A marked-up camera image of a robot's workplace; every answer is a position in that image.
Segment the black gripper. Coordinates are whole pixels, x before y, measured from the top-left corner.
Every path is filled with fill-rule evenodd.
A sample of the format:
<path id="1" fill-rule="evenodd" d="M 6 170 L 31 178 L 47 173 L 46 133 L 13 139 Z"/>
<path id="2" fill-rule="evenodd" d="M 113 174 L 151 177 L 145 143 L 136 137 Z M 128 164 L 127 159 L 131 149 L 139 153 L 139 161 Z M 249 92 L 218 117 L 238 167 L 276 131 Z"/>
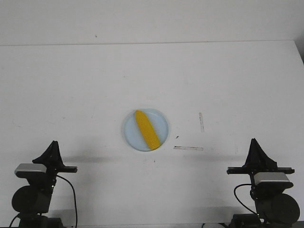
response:
<path id="1" fill-rule="evenodd" d="M 58 141 L 52 141 L 42 155 L 33 159 L 32 162 L 46 166 L 45 190 L 54 189 L 59 173 L 77 173 L 76 166 L 65 166 L 63 164 Z"/>
<path id="2" fill-rule="evenodd" d="M 295 170 L 290 167 L 277 168 L 277 162 L 270 159 L 262 150 L 255 138 L 251 139 L 248 155 L 242 167 L 228 167 L 227 174 L 255 175 L 259 172 L 282 172 L 293 174 Z"/>

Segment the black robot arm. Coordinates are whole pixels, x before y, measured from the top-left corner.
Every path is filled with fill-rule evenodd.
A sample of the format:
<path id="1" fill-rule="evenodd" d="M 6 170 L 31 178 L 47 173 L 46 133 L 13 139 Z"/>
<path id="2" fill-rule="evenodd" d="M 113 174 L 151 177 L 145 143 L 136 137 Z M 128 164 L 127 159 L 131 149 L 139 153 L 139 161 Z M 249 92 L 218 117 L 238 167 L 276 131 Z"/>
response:
<path id="1" fill-rule="evenodd" d="M 246 161 L 241 167 L 229 167 L 227 174 L 247 174 L 250 177 L 250 197 L 255 210 L 234 214 L 230 228 L 291 228 L 300 217 L 296 200 L 285 194 L 294 185 L 288 179 L 291 167 L 278 167 L 255 138 L 251 139 Z"/>
<path id="2" fill-rule="evenodd" d="M 59 173 L 77 173 L 76 166 L 66 166 L 60 154 L 57 141 L 31 163 L 21 163 L 14 171 L 18 178 L 26 179 L 28 185 L 19 188 L 13 195 L 11 204 L 18 214 L 12 219 L 9 227 L 16 218 L 19 218 L 20 228 L 63 228 L 61 218 L 45 216 L 49 212 L 54 187 L 57 178 L 66 181 L 73 191 L 76 224 L 78 225 L 78 212 L 76 192 L 72 183 Z"/>

